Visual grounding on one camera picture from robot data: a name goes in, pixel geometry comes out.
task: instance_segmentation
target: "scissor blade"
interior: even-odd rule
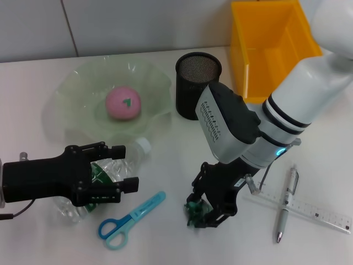
[[[135,210],[131,211],[129,214],[134,219],[134,221],[139,221],[156,206],[158,206],[162,201],[165,200],[165,192],[158,192],[151,199],[146,200],[143,204],[137,207]]]

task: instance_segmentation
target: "green bottle label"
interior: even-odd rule
[[[107,173],[98,166],[96,163],[92,163],[92,183],[94,184],[109,184],[113,181],[110,179]],[[98,206],[98,203],[90,203],[85,206],[87,211],[90,213]]]

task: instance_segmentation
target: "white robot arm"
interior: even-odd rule
[[[220,163],[204,163],[192,183],[187,201],[197,202],[205,193],[213,207],[196,227],[217,227],[235,215],[245,176],[253,176],[287,151],[353,81],[352,29],[353,0],[325,0],[313,18],[312,34],[331,54],[300,61],[263,104],[246,109],[242,99],[230,97],[220,83],[204,90],[196,113]]]

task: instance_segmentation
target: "wall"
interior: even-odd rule
[[[0,0],[0,62],[75,55],[60,0]]]
[[[0,62],[76,56],[61,3],[79,56],[230,43],[231,0],[0,0]]]

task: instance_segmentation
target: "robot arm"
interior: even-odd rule
[[[111,184],[92,184],[91,162],[125,158],[125,146],[109,149],[104,142],[67,146],[62,155],[42,160],[5,163],[0,161],[0,205],[22,200],[63,196],[74,206],[89,203],[119,203],[121,192],[138,190],[138,178]]]
[[[245,179],[295,145],[353,81],[353,0],[324,1],[312,25],[319,45],[333,53],[300,61],[263,104],[246,106],[220,83],[210,84],[201,95],[195,111],[220,162],[204,163],[192,183],[187,202],[200,202],[205,194],[212,206],[195,227],[217,227],[234,216]]]

